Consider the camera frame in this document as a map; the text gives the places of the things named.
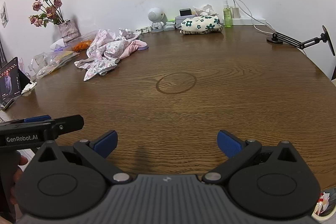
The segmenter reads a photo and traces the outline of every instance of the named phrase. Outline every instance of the spray bottle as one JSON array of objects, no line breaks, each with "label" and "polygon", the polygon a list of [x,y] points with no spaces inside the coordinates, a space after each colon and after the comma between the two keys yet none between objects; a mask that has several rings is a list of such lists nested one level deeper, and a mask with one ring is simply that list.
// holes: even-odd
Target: spray bottle
[{"label": "spray bottle", "polygon": [[229,4],[227,3],[227,0],[224,0],[224,6],[223,6],[223,21],[225,27],[231,27],[232,26],[232,16],[231,16],[231,9],[229,8]]}]

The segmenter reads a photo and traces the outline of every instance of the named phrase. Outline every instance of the wooden table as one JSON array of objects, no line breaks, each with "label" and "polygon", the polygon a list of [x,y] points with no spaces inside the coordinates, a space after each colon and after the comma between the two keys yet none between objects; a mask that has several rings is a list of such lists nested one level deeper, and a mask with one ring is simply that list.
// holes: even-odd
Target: wooden table
[{"label": "wooden table", "polygon": [[336,88],[303,53],[268,44],[250,26],[143,40],[148,50],[87,82],[71,62],[7,113],[82,115],[83,130],[60,136],[60,145],[115,129],[109,160],[130,173],[204,174],[226,160],[216,144],[220,129],[263,145],[290,140],[322,189],[336,185]]}]

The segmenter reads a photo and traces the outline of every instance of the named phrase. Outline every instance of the floral fabric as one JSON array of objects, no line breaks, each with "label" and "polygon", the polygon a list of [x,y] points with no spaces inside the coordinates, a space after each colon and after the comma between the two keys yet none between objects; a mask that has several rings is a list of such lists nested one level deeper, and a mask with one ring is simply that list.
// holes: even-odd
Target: floral fabric
[{"label": "floral fabric", "polygon": [[181,26],[181,33],[183,34],[218,32],[223,29],[218,16],[187,18],[181,23]]},{"label": "floral fabric", "polygon": [[96,74],[105,75],[117,66],[120,59],[126,58],[136,50],[148,48],[145,42],[138,40],[140,33],[128,29],[119,29],[120,35],[110,30],[98,30],[98,33],[86,51],[88,59],[75,62],[75,66],[86,69],[84,81]]}]

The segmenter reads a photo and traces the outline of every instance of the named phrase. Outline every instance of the flower vase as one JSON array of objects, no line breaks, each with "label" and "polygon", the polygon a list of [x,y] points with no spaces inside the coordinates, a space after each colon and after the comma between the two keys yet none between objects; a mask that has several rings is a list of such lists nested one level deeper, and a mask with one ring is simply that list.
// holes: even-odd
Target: flower vase
[{"label": "flower vase", "polygon": [[79,37],[79,33],[73,19],[65,20],[65,22],[58,25],[58,27],[64,43],[69,42],[76,37]]}]

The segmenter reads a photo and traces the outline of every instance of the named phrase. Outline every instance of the circular stain ring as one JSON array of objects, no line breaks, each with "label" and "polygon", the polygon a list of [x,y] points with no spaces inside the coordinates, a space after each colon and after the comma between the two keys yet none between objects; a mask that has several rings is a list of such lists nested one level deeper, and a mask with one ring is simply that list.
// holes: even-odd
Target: circular stain ring
[{"label": "circular stain ring", "polygon": [[[171,75],[176,75],[176,74],[186,74],[186,75],[190,75],[192,78],[194,78],[194,82],[193,82],[193,84],[192,84],[190,87],[188,87],[187,89],[182,90],[182,91],[178,91],[178,92],[167,92],[167,91],[163,91],[163,90],[161,90],[160,87],[159,87],[160,82],[161,82],[164,78],[166,78],[166,77],[168,77],[168,76],[171,76]],[[163,76],[159,81],[157,81],[157,83],[156,83],[156,89],[157,89],[158,92],[161,92],[161,93],[163,93],[163,94],[180,94],[180,93],[183,93],[183,92],[187,92],[188,90],[191,90],[191,89],[196,85],[196,82],[197,82],[197,78],[196,78],[194,75],[192,75],[191,73],[187,73],[187,72],[174,72],[174,73],[171,73],[171,74],[169,74],[169,75],[165,75],[165,76]]]}]

